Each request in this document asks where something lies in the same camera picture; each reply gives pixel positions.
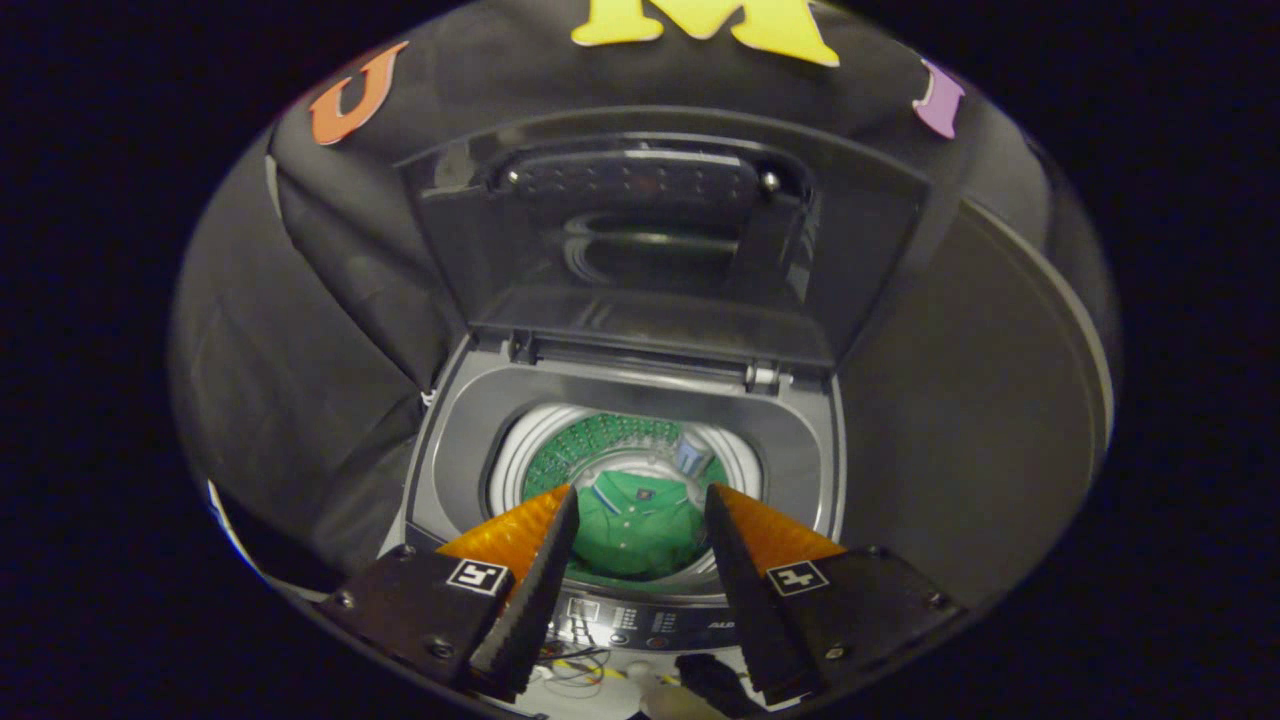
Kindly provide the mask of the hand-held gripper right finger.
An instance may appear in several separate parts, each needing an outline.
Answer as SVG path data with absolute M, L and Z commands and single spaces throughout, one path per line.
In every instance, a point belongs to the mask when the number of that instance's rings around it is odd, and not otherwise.
M 841 546 L 727 486 L 707 491 L 703 516 L 751 687 L 772 705 L 860 691 L 965 620 L 883 546 Z

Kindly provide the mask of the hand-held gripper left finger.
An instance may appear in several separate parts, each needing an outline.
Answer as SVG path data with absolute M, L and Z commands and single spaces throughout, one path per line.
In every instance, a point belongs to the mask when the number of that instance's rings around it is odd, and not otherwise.
M 317 606 L 393 667 L 512 702 L 541 656 L 579 530 L 559 486 L 430 550 L 404 542 Z

